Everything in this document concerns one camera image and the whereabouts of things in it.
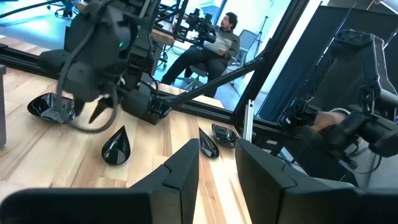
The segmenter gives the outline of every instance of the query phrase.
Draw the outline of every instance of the dark pants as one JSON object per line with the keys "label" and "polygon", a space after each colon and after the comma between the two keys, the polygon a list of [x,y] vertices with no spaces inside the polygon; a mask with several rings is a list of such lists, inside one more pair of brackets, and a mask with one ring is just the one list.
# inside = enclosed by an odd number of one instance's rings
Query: dark pants
{"label": "dark pants", "polygon": [[[189,66],[204,63],[208,73],[208,82],[220,77],[228,66],[228,60],[207,49],[199,50],[196,46],[191,46],[186,50],[169,68],[162,78],[162,83],[171,85],[174,80],[184,71],[184,77],[192,75]],[[217,88],[209,90],[205,96],[213,98],[216,95]]]}

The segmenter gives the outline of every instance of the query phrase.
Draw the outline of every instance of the man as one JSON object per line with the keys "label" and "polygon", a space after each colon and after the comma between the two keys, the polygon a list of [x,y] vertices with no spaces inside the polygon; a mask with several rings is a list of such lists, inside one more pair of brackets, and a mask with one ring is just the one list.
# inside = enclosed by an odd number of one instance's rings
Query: man
{"label": "man", "polygon": [[[169,68],[162,78],[162,83],[171,85],[174,80],[184,71],[185,77],[190,77],[192,71],[189,66],[204,63],[208,72],[208,82],[220,77],[228,66],[228,60],[238,54],[239,37],[233,34],[233,30],[238,23],[238,17],[232,13],[227,13],[221,21],[220,27],[215,27],[216,41],[214,43],[205,42],[203,48],[195,45],[185,51]],[[213,98],[217,89],[210,90],[205,96]]]}

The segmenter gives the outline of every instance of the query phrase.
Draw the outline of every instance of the black teardrop object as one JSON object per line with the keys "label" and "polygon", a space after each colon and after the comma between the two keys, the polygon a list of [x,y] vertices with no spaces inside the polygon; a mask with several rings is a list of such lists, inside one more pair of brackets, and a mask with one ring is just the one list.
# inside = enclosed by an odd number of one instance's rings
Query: black teardrop object
{"label": "black teardrop object", "polygon": [[102,158],[111,165],[120,165],[130,157],[130,142],[124,125],[102,147]]}
{"label": "black teardrop object", "polygon": [[220,155],[217,145],[211,138],[199,128],[200,151],[210,159],[216,159]]}
{"label": "black teardrop object", "polygon": [[221,146],[234,148],[238,135],[229,128],[219,126],[217,124],[211,125],[211,130],[213,131],[213,136],[216,142]]}
{"label": "black teardrop object", "polygon": [[[56,110],[57,95],[55,93],[46,93],[34,98],[28,105],[27,110],[33,116],[46,121],[63,124],[60,113]],[[73,120],[76,117],[75,101],[66,97],[61,100],[62,110],[66,111],[67,118]]]}

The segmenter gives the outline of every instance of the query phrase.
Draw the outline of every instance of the dark hair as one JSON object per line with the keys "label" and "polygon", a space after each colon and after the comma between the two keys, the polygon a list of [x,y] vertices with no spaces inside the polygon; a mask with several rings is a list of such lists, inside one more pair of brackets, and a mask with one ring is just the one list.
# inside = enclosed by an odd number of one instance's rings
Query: dark hair
{"label": "dark hair", "polygon": [[238,24],[238,16],[233,12],[229,12],[226,15],[229,17],[229,23],[232,23],[231,30],[235,29],[236,24]]}

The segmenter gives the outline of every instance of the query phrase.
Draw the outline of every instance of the metal frame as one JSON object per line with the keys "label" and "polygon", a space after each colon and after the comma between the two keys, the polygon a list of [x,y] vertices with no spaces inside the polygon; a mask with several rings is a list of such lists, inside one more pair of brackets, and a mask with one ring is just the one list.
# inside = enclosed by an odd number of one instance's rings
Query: metal frame
{"label": "metal frame", "polygon": [[[241,132],[247,102],[249,100],[256,99],[263,83],[265,82],[268,74],[272,70],[278,56],[284,48],[308,2],[309,0],[291,0],[274,36],[271,38],[264,53],[261,55],[263,59],[260,61],[260,63],[248,63],[248,65],[244,66],[243,68],[233,71],[233,76],[229,76],[229,78],[238,78],[240,76],[243,76],[247,72],[255,70],[254,75],[252,76],[236,109],[233,112],[206,105],[204,103],[200,103],[194,100],[184,101],[184,99],[182,99],[182,103],[174,109],[183,113],[233,125],[239,132]],[[22,52],[20,50],[15,50],[4,44],[0,44],[1,64],[5,64],[6,66],[14,67],[16,69],[34,73],[37,75],[58,79],[58,75],[51,74],[41,69],[37,65],[37,60],[38,56],[36,55]],[[212,82],[212,85],[214,85],[215,87],[220,86],[225,80],[225,78],[220,78],[218,82]],[[200,87],[193,90],[192,92],[195,91],[200,91]],[[170,94],[161,93],[161,95],[169,96]],[[260,120],[257,118],[254,118],[253,120],[253,133],[257,136],[267,136],[267,138],[273,139],[278,143],[291,139],[291,137],[283,132],[276,123]]]}

